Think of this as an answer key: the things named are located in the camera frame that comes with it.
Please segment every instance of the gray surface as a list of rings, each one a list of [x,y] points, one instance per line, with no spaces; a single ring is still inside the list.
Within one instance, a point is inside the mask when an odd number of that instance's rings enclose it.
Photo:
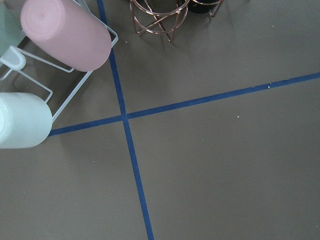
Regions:
[[[173,44],[134,34],[128,0],[104,5],[128,113],[320,71],[319,1],[226,0],[211,21],[190,12]],[[24,71],[53,88],[53,111],[82,75],[36,61]],[[319,88],[316,79],[130,120],[155,239],[320,239]],[[47,94],[14,74],[0,91]],[[106,62],[53,128],[119,114]],[[0,156],[1,240],[147,238],[122,123]]]
[[[147,238],[122,124],[0,152],[1,240]]]
[[[226,0],[211,21],[190,12],[173,44],[133,34],[127,0],[105,6],[128,112],[319,71],[319,1]]]
[[[155,239],[320,239],[319,88],[130,120]]]

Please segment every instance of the pastel cup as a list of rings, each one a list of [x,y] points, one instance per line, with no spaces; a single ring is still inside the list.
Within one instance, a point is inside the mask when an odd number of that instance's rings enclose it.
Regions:
[[[72,0],[27,0],[21,25],[37,46],[78,71],[98,69],[111,52],[105,25]]]
[[[0,92],[0,149],[36,146],[49,135],[52,123],[52,113],[40,97]]]

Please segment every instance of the black container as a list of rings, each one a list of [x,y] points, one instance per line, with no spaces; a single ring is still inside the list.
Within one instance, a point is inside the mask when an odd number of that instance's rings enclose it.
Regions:
[[[196,14],[206,14],[215,9],[215,7],[219,5],[219,2],[219,0],[196,0],[196,2],[190,0],[188,9]]]

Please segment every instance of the copper wire stand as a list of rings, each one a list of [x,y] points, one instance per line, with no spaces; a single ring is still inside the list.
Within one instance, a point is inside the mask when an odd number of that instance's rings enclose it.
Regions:
[[[132,22],[133,22],[133,29],[136,34],[140,34],[143,32],[148,32],[152,34],[165,34],[166,37],[168,38],[169,42],[172,42],[176,33],[176,30],[180,25],[183,23],[183,21],[186,19],[187,13],[188,13],[188,3],[190,0],[185,0],[184,3],[179,6],[178,1],[177,1],[177,8],[171,12],[167,13],[159,13],[159,12],[154,12],[153,9],[151,8],[149,2],[147,0],[143,0],[145,5],[147,6],[148,9],[144,8],[138,3],[138,0],[130,0],[130,9],[132,13]],[[137,16],[135,14],[135,7],[137,7],[139,10],[143,11],[146,14],[152,15],[153,18],[155,19],[154,22],[151,24],[144,26],[143,24],[140,23],[140,21],[137,19]],[[173,17],[175,16],[175,23],[173,28],[166,30],[162,24],[162,21],[166,20],[168,17]],[[155,26],[159,26],[161,30],[153,30]]]

